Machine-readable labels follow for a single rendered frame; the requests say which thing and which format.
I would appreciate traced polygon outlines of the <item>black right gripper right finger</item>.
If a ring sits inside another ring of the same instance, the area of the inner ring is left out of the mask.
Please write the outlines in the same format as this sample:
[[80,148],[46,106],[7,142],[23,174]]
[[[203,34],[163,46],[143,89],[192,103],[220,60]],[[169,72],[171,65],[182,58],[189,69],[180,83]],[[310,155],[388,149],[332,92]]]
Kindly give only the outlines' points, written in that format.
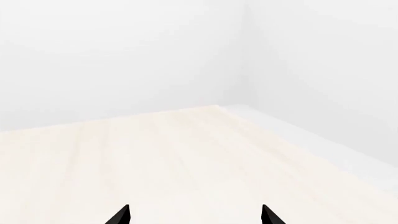
[[262,224],[286,224],[267,205],[262,205]]

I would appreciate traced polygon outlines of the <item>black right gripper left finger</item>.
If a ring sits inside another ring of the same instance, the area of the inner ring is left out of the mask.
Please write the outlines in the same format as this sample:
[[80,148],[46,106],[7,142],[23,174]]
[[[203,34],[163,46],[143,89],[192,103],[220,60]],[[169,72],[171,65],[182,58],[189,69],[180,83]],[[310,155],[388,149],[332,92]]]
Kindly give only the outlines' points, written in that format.
[[130,224],[131,214],[129,205],[123,206],[114,216],[112,216],[105,224]]

